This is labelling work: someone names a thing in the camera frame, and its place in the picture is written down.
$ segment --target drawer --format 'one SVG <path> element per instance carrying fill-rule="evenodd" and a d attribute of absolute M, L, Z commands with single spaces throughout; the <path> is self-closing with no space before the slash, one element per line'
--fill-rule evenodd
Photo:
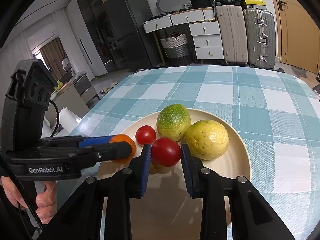
<path fill-rule="evenodd" d="M 219 22 L 189 24 L 192 36 L 220 34 Z"/>
<path fill-rule="evenodd" d="M 197 59 L 223 59 L 222 47 L 196 48 Z"/>
<path fill-rule="evenodd" d="M 196 48 L 201 47 L 222 47 L 222 40 L 219 34 L 194 36 L 193 41 Z"/>
<path fill-rule="evenodd" d="M 170 26 L 172 26 L 172 22 L 171 22 L 170 16 L 164 16 L 162 18 L 155 19 L 155 20 L 152 20 L 150 22 L 147 22 L 147 23 L 145 23 L 143 25 L 144 30 L 146 31 L 146 33 L 153 32 L 153 31 L 156 31 L 156 30 L 160 30 L 160 29 L 163 29 L 163 28 L 166 28 L 166 27 L 170 27 Z"/>
<path fill-rule="evenodd" d="M 202 10 L 187 11 L 171 15 L 173 25 L 179 25 L 183 23 L 204 21 Z"/>
<path fill-rule="evenodd" d="M 208 21 L 208 20 L 215 20 L 213 9 L 203 10 L 203 14 L 204 14 L 204 19 L 205 19 L 206 21 Z"/>

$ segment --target screw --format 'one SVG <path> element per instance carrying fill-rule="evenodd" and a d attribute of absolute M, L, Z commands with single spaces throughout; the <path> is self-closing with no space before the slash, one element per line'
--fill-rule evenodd
<path fill-rule="evenodd" d="M 202 169 L 201 169 L 201 172 L 202 172 L 203 174 L 209 174 L 209 173 L 210 173 L 210 169 L 208 169 L 208 168 L 202 168 Z"/>
<path fill-rule="evenodd" d="M 130 168 L 125 168 L 122 170 L 122 173 L 125 174 L 125 175 L 128 175 L 132 172 L 132 170 Z"/>
<path fill-rule="evenodd" d="M 88 184 L 92 184 L 96 181 L 96 178 L 95 177 L 88 177 L 85 182 L 88 183 Z"/>
<path fill-rule="evenodd" d="M 244 177 L 244 176 L 239 176 L 238 177 L 238 181 L 241 182 L 241 183 L 246 183 L 247 182 L 247 178 Z"/>

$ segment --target curtain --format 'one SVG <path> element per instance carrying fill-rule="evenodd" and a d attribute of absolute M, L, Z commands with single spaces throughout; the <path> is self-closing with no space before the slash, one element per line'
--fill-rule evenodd
<path fill-rule="evenodd" d="M 10 77 L 16 69 L 18 62 L 26 59 L 34 58 L 25 37 L 25 33 L 22 31 L 0 51 L 0 120 L 2 120 L 5 99 L 4 94 L 7 93 L 11 83 Z"/>
<path fill-rule="evenodd" d="M 65 9 L 62 8 L 53 12 L 52 17 L 54 24 L 57 27 L 63 48 L 68 55 L 73 69 L 76 72 L 86 71 L 88 79 L 92 80 L 94 78 L 94 75 L 87 61 L 85 60 L 81 49 L 79 48 L 79 45 L 70 27 Z"/>
<path fill-rule="evenodd" d="M 59 80 L 66 72 L 62 66 L 62 60 L 67 57 L 63 49 L 60 38 L 55 38 L 40 49 L 40 53 L 47 67 L 51 67 L 52 76 Z"/>

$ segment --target human hand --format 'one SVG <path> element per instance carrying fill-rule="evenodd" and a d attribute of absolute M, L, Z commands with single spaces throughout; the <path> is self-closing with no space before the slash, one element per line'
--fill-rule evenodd
<path fill-rule="evenodd" d="M 20 192 L 9 177 L 1 177 L 4 192 L 12 205 L 18 207 L 18 202 L 22 209 L 27 208 Z M 36 204 L 39 207 L 36 210 L 43 224 L 48 224 L 52 217 L 57 213 L 57 187 L 55 181 L 45 182 L 46 191 L 36 197 Z"/>

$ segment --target doorway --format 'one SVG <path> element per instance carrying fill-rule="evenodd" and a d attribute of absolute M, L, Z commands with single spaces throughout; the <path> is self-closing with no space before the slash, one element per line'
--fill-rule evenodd
<path fill-rule="evenodd" d="M 319 72 L 320 31 L 297 0 L 273 0 L 279 62 Z"/>

